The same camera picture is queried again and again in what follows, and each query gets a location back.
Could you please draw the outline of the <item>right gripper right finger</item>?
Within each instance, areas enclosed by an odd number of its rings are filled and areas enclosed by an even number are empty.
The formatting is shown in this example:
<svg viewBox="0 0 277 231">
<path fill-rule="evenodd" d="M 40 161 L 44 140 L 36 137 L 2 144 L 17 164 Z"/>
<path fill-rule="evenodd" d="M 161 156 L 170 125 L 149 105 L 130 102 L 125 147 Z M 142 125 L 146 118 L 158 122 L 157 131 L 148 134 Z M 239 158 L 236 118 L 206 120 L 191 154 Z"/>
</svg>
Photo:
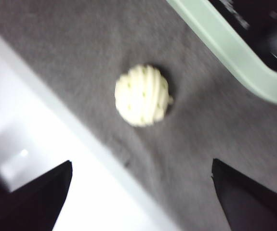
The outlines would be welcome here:
<svg viewBox="0 0 277 231">
<path fill-rule="evenodd" d="M 277 231 L 277 193 L 215 158 L 212 180 L 233 231 Z"/>
</svg>

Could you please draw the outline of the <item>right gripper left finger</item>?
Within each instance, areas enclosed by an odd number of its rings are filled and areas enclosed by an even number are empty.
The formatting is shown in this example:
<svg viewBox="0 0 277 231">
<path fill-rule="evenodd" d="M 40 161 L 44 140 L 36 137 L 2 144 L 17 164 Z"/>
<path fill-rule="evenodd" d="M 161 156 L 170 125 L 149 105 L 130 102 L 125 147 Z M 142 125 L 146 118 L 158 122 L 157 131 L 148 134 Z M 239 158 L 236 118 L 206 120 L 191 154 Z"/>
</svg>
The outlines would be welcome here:
<svg viewBox="0 0 277 231">
<path fill-rule="evenodd" d="M 13 192 L 0 183 L 0 231 L 51 231 L 71 179 L 72 163 L 65 161 Z"/>
</svg>

